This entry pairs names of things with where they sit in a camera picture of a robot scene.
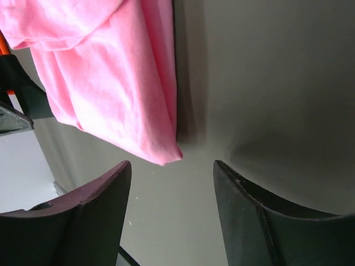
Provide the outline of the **pink t-shirt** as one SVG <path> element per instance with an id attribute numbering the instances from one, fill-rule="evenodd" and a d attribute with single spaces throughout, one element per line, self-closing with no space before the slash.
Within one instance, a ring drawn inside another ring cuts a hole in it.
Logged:
<path id="1" fill-rule="evenodd" d="M 171 1 L 2 1 L 61 123 L 157 165 L 182 159 Z"/>

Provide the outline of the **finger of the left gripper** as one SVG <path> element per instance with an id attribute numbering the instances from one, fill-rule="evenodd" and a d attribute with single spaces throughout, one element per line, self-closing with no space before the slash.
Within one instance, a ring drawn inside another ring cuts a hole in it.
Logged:
<path id="1" fill-rule="evenodd" d="M 1 130 L 33 130 L 34 120 L 52 117 L 47 95 L 15 55 L 1 55 Z"/>

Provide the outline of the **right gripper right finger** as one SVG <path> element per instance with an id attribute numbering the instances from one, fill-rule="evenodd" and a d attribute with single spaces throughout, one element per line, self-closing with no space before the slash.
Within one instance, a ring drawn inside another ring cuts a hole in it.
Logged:
<path id="1" fill-rule="evenodd" d="M 214 188 L 229 265 L 353 265 L 354 215 L 286 200 L 214 162 Z"/>

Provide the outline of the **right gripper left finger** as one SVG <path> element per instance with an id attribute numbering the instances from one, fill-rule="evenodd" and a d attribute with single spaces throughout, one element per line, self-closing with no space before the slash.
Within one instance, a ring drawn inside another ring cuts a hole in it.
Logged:
<path id="1" fill-rule="evenodd" d="M 1 214 L 1 265 L 131 265 L 120 246 L 131 186 L 123 161 L 29 210 Z"/>

